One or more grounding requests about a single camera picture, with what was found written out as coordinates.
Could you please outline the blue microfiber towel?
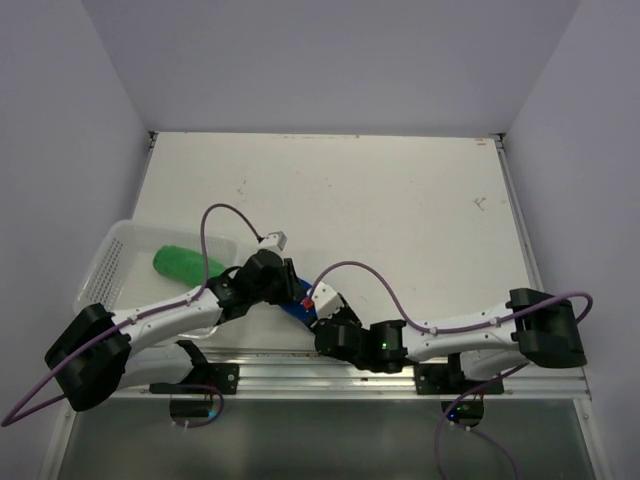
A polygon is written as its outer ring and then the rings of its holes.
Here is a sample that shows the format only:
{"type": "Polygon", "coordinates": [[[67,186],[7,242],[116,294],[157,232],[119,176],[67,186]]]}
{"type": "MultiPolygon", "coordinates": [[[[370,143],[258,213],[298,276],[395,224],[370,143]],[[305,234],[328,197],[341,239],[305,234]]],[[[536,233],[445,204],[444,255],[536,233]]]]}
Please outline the blue microfiber towel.
{"type": "Polygon", "coordinates": [[[315,306],[313,302],[307,298],[292,303],[279,304],[279,308],[289,316],[298,320],[308,330],[311,330],[317,322],[315,306]]]}

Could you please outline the green microfiber towel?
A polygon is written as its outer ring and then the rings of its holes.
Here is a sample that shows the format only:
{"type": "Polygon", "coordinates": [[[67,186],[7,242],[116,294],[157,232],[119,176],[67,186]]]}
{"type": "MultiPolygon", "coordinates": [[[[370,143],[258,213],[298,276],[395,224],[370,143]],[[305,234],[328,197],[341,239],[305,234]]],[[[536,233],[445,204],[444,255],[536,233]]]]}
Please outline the green microfiber towel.
{"type": "Polygon", "coordinates": [[[162,246],[155,253],[152,266],[159,275],[190,288],[201,286],[226,269],[212,258],[204,261],[201,253],[175,245],[162,246]]]}

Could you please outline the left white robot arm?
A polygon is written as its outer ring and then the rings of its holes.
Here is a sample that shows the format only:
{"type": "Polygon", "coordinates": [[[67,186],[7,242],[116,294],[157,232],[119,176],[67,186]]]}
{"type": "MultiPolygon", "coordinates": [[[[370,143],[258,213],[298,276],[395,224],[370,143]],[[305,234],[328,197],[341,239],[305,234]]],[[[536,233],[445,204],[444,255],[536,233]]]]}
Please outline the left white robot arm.
{"type": "Polygon", "coordinates": [[[141,384],[197,392],[208,385],[206,360],[181,334],[236,320],[259,303],[300,303],[308,288],[291,259],[260,249],[244,265],[170,300],[117,311],[100,303],[85,307],[47,351],[45,363],[77,412],[141,384]]]}

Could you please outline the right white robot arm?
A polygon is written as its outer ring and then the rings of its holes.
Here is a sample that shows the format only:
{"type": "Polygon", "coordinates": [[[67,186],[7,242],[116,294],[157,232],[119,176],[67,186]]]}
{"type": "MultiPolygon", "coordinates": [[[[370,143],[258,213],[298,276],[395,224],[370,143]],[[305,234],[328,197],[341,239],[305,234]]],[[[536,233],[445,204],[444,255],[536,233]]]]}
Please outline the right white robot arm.
{"type": "Polygon", "coordinates": [[[476,314],[412,325],[406,319],[362,322],[341,294],[322,284],[310,293],[318,354],[359,370],[398,373],[436,357],[451,389],[468,392],[480,381],[525,363],[547,369],[586,364],[572,294],[514,289],[509,299],[476,314]]]}

